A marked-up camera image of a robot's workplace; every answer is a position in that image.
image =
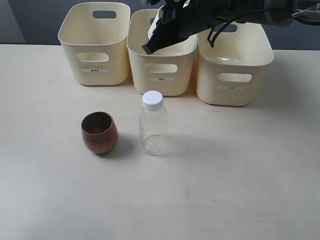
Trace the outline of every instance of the white table surface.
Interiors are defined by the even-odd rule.
[[[0,45],[1,240],[320,239],[319,51],[274,51],[246,107],[165,98],[169,148],[138,142],[132,80],[86,87],[60,46]],[[106,111],[116,149],[80,124]]]

